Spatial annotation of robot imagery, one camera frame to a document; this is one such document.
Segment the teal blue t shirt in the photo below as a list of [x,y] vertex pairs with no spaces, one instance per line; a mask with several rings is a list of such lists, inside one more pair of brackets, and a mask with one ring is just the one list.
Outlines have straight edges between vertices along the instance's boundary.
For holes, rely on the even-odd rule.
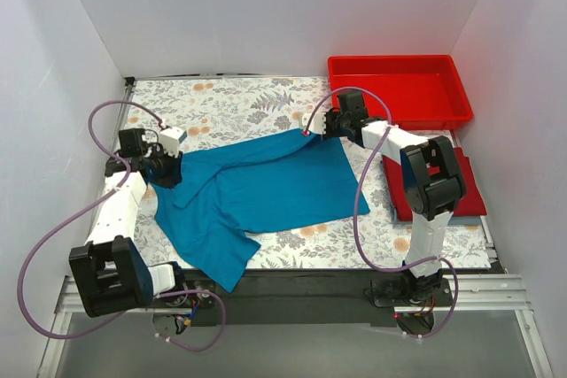
[[155,220],[183,261],[228,292],[260,249],[252,234],[370,211],[339,139],[298,129],[185,153],[181,176],[155,187]]

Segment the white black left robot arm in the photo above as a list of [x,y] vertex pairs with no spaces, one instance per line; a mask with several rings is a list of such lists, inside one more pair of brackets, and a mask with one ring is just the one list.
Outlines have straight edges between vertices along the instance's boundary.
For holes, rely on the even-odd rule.
[[106,199],[83,246],[71,249],[69,265],[90,317],[146,307],[156,296],[171,307],[189,295],[176,262],[148,266],[133,237],[148,186],[172,189],[182,181],[181,143],[187,134],[166,127],[149,142],[143,128],[119,132],[120,148],[105,163]]

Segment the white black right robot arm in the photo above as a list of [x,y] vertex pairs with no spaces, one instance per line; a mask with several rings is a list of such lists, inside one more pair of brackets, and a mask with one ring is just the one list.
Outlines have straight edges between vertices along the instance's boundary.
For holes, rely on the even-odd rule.
[[345,137],[370,150],[372,156],[398,164],[404,197],[412,211],[410,247],[401,266],[385,268],[362,256],[372,269],[391,276],[378,284],[375,294],[420,305],[442,286],[447,225],[467,192],[453,145],[445,136],[413,135],[393,125],[390,116],[370,116],[366,89],[345,87],[332,93],[338,106],[324,115],[323,137]]

